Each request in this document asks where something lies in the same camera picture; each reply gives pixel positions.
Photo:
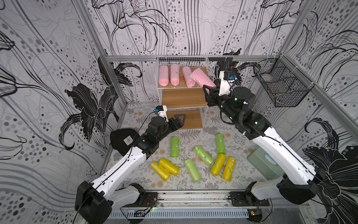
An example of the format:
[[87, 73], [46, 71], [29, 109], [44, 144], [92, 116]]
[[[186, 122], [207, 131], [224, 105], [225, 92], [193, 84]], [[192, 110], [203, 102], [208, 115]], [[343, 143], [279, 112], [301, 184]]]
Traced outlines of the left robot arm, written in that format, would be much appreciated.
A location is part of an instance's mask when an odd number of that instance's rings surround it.
[[92, 182], [83, 181], [77, 188], [75, 210], [88, 224], [103, 224], [113, 209], [142, 201], [145, 190], [139, 184], [118, 189], [120, 184], [159, 147], [161, 140], [181, 129], [185, 114], [166, 119], [155, 116], [142, 135], [131, 129], [120, 129], [122, 159]]

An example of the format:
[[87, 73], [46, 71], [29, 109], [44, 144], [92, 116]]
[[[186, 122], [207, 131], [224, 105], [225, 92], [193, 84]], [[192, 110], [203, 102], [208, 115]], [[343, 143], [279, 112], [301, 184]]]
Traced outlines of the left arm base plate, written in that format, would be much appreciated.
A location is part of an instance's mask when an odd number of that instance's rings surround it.
[[124, 207], [139, 207], [139, 208], [152, 208], [156, 205], [158, 199], [158, 192], [148, 192], [139, 195], [139, 198], [131, 204], [127, 204]]

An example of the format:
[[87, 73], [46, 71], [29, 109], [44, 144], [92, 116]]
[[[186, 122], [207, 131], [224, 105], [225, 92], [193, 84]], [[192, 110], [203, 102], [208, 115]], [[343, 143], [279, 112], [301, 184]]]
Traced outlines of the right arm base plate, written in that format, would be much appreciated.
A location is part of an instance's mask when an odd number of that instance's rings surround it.
[[228, 200], [234, 207], [265, 207], [270, 206], [269, 200], [258, 200], [251, 193], [245, 193], [244, 191], [231, 191], [229, 192]]

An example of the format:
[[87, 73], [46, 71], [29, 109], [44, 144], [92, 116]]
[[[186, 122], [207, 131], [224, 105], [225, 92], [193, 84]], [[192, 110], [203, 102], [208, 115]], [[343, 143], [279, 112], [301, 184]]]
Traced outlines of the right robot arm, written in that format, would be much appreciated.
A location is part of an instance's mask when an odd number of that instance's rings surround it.
[[221, 115], [229, 119], [227, 124], [261, 147], [284, 171], [281, 177], [264, 183], [252, 182], [246, 193], [257, 200], [284, 198], [300, 205], [312, 200], [318, 193], [318, 184], [326, 176], [325, 171], [313, 167], [300, 157], [277, 133], [271, 123], [252, 110], [255, 95], [246, 87], [235, 87], [228, 94], [211, 86], [203, 87], [209, 107], [217, 106]]

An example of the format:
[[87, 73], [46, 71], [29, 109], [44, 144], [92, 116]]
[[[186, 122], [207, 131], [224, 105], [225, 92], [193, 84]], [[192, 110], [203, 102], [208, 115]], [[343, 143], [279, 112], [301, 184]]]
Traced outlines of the pink trash bag roll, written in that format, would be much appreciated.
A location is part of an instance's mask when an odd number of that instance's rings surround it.
[[201, 68], [197, 68], [196, 70], [194, 70], [191, 73], [190, 78], [193, 79], [200, 87], [206, 85], [209, 87], [216, 88], [215, 83], [206, 75], [206, 73]]
[[180, 66], [178, 64], [172, 64], [170, 69], [170, 81], [173, 86], [180, 84]]
[[167, 86], [169, 84], [169, 68], [166, 65], [162, 65], [159, 67], [158, 84], [160, 86]]
[[185, 83], [187, 85], [187, 87], [191, 88], [194, 87], [196, 82], [195, 80], [193, 80], [190, 76], [192, 74], [192, 70], [190, 67], [183, 67], [182, 68], [182, 73], [183, 73], [183, 77], [185, 80]]

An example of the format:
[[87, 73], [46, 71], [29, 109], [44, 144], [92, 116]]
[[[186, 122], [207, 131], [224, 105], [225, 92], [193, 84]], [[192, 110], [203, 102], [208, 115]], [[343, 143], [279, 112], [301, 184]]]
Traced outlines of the green trash bag roll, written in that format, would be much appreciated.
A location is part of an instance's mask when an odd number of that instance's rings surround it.
[[201, 146], [196, 146], [193, 151], [207, 166], [213, 164], [213, 158]]
[[226, 154], [226, 148], [225, 148], [225, 142], [224, 142], [224, 136], [222, 134], [216, 135], [216, 152], [217, 154]]
[[188, 172], [194, 182], [198, 182], [201, 180], [201, 176], [200, 176], [194, 162], [192, 161], [192, 159], [185, 160], [184, 165], [185, 165], [186, 169], [188, 170]]
[[171, 138], [171, 157], [172, 158], [179, 157], [179, 144], [180, 144], [180, 139], [178, 137]]

